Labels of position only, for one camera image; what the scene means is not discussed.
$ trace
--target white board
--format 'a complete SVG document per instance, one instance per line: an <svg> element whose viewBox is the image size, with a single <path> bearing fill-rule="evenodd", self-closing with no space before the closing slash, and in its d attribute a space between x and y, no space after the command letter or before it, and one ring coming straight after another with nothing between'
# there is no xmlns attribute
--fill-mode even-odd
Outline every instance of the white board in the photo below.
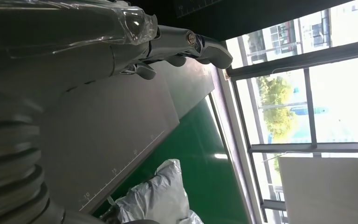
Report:
<svg viewBox="0 0 358 224"><path fill-rule="evenodd" d="M290 224L358 224L358 158L280 157Z"/></svg>

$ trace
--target gray sheet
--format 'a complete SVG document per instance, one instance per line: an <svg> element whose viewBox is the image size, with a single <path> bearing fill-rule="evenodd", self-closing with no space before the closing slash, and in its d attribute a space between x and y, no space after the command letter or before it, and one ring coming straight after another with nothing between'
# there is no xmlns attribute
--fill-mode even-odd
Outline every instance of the gray sheet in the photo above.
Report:
<svg viewBox="0 0 358 224"><path fill-rule="evenodd" d="M39 119L51 198L92 212L178 124L165 79L119 75L79 86Z"/></svg>

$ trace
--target ruler marking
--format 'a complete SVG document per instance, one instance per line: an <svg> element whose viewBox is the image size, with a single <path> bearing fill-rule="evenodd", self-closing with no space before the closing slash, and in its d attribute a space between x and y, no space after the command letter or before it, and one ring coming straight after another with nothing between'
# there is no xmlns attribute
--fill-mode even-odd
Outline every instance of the ruler marking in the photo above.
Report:
<svg viewBox="0 0 358 224"><path fill-rule="evenodd" d="M164 132L165 132L165 130L162 131L149 145L147 145L134 159L132 159L132 161L131 161L130 163L128 163L128 165L125 166L111 181L109 181L109 182L105 185L105 187L101 188L101 190L100 190L98 193L94 194L94 196L91 198L91 200L89 200L85 205L83 205L82 208L81 208L79 211L81 211L82 209L84 209L84 207L86 207L99 193L101 193L110 183L112 183L112 181L115 180L115 178L116 178L117 176L119 176L120 173L122 173L123 170L125 170L132 162L134 162L134 160L136 160L136 159L138 158L138 156L140 156L140 155L141 155L151 144L153 144Z"/></svg>

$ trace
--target green table surface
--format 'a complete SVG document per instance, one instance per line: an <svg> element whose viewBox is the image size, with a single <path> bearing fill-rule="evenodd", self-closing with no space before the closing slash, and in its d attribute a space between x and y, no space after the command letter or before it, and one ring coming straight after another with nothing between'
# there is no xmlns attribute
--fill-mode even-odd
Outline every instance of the green table surface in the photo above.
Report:
<svg viewBox="0 0 358 224"><path fill-rule="evenodd" d="M232 166L209 111L206 99L180 119L176 129L114 191L113 199L126 195L133 186L154 176L156 168L167 159L179 159L190 209L205 224L246 224L243 203ZM95 213L98 217L109 204L105 202Z"/></svg>

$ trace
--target tree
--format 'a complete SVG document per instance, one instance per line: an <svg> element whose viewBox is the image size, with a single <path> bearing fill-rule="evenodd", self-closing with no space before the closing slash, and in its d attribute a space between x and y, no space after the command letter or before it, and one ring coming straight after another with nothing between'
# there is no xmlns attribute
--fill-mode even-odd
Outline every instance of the tree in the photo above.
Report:
<svg viewBox="0 0 358 224"><path fill-rule="evenodd" d="M283 77L259 77L257 85L262 106L285 104L293 93L292 86ZM287 138L297 124L295 113L287 107L265 109L263 116L274 142Z"/></svg>

